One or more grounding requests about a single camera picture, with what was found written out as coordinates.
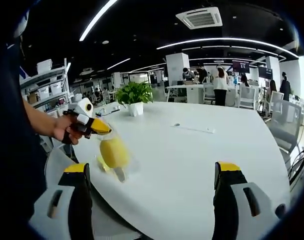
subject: round white table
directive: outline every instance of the round white table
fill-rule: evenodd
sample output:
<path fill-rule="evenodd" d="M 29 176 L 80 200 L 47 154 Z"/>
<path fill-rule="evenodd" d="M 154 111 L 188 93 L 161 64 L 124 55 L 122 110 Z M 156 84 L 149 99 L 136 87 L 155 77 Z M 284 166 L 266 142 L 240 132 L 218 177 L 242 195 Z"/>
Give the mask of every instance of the round white table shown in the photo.
<path fill-rule="evenodd" d="M 109 112 L 117 103 L 104 108 Z M 214 231 L 214 165 L 240 166 L 248 182 L 289 207 L 289 182 L 278 146 L 253 110 L 201 104 L 155 102 L 144 114 L 126 109 L 105 116 L 139 163 L 121 183 L 99 170 L 99 141 L 82 138 L 74 146 L 89 162 L 91 181 L 127 222 L 155 240 L 211 239 Z"/>

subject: human hand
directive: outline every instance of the human hand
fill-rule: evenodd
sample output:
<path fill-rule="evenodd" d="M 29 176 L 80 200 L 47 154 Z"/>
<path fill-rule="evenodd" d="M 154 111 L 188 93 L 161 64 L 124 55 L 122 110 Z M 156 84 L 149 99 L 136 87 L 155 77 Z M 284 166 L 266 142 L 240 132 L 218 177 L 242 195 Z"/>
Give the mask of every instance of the human hand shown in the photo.
<path fill-rule="evenodd" d="M 69 133 L 69 138 L 73 145 L 78 144 L 78 139 L 82 137 L 82 134 L 79 131 L 71 129 L 71 124 L 76 123 L 76 117 L 71 115 L 63 115 L 56 119 L 54 127 L 54 138 L 58 141 L 64 139 L 65 131 Z"/>

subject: person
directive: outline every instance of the person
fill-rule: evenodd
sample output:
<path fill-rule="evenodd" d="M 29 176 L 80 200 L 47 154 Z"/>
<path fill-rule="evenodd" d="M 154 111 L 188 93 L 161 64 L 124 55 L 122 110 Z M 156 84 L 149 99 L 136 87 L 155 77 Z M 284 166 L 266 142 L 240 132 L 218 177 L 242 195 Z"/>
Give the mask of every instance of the person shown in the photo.
<path fill-rule="evenodd" d="M 35 201 L 47 188 L 44 174 L 47 155 L 36 134 L 62 141 L 68 132 L 74 145 L 81 134 L 70 127 L 76 123 L 75 117 L 51 117 L 23 99 L 19 59 L 20 35 L 24 30 L 19 35 L 13 32 L 21 21 L 25 21 L 26 27 L 31 4 L 11 2 L 11 7 L 1 8 L 7 21 L 1 24 L 0 32 L 0 236 L 40 239 L 28 225 Z"/>
<path fill-rule="evenodd" d="M 204 68 L 204 66 L 201 66 L 200 68 L 197 69 L 200 77 L 199 77 L 199 83 L 202 84 L 202 83 L 206 83 L 206 77 L 207 77 L 207 71 L 206 69 Z"/>
<path fill-rule="evenodd" d="M 221 65 L 216 66 L 212 74 L 215 93 L 215 105 L 225 106 L 227 92 L 227 73 Z"/>
<path fill-rule="evenodd" d="M 272 95 L 272 92 L 277 92 L 276 90 L 276 85 L 275 85 L 275 81 L 274 80 L 271 80 L 270 81 L 270 87 L 269 89 L 267 90 L 267 94 L 266 94 L 266 101 L 269 102 L 270 101 L 270 98 L 271 98 L 271 95 Z"/>
<path fill-rule="evenodd" d="M 285 72 L 282 72 L 282 77 L 283 80 L 280 87 L 280 93 L 284 94 L 283 100 L 289 101 L 289 96 L 291 93 L 291 85 L 290 82 L 287 80 L 287 76 Z"/>
<path fill-rule="evenodd" d="M 183 68 L 183 74 L 182 74 L 183 80 L 185 81 L 193 81 L 195 78 L 195 75 L 192 71 L 190 71 L 188 68 Z"/>
<path fill-rule="evenodd" d="M 98 88 L 95 88 L 94 94 L 95 94 L 95 96 L 96 96 L 97 98 L 100 97 L 100 93 L 98 92 Z"/>
<path fill-rule="evenodd" d="M 249 84 L 247 82 L 247 77 L 245 75 L 245 73 L 242 73 L 241 75 L 241 82 L 246 86 L 246 87 L 249 87 Z"/>

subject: black pants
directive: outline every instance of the black pants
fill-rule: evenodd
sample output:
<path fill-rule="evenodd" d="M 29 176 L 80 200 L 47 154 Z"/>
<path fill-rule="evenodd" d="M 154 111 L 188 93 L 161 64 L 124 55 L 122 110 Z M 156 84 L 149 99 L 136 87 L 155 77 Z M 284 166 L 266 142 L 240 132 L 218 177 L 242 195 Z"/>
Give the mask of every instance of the black pants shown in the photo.
<path fill-rule="evenodd" d="M 215 89 L 215 105 L 225 106 L 226 90 Z"/>

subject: ceiling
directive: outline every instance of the ceiling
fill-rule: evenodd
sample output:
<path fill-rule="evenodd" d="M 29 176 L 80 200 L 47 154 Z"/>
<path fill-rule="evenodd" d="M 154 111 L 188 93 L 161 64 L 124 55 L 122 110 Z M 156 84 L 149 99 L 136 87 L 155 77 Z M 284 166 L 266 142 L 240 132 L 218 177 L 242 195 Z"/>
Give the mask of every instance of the ceiling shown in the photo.
<path fill-rule="evenodd" d="M 67 58 L 72 63 L 68 73 L 72 83 L 80 78 L 79 74 L 84 68 L 95 70 L 91 75 L 82 76 L 84 80 L 110 76 L 112 72 L 129 72 L 164 63 L 166 55 L 180 53 L 182 49 L 188 48 L 204 47 L 184 50 L 190 59 L 257 60 L 269 55 L 253 49 L 208 46 L 250 47 L 269 52 L 276 50 L 269 46 L 226 40 L 186 43 L 157 50 L 158 47 L 186 40 L 235 37 L 263 41 L 279 47 L 294 40 L 291 27 L 275 14 L 277 10 L 269 0 L 248 1 L 251 4 L 233 0 L 118 0 L 96 23 L 85 40 L 79 41 L 88 23 L 106 2 L 108 0 L 42 0 L 34 6 L 23 33 L 22 65 L 26 72 L 29 75 L 36 74 L 36 63 L 46 59 L 52 59 L 55 67 L 63 64 L 63 59 Z M 205 7 L 219 8 L 223 26 L 190 30 L 175 16 Z M 291 52 L 301 55 L 302 49 L 292 49 Z M 287 60 L 294 59 L 288 53 L 280 54 Z M 128 58 L 129 61 L 106 70 Z M 191 66 L 212 62 L 211 59 L 196 60 Z"/>

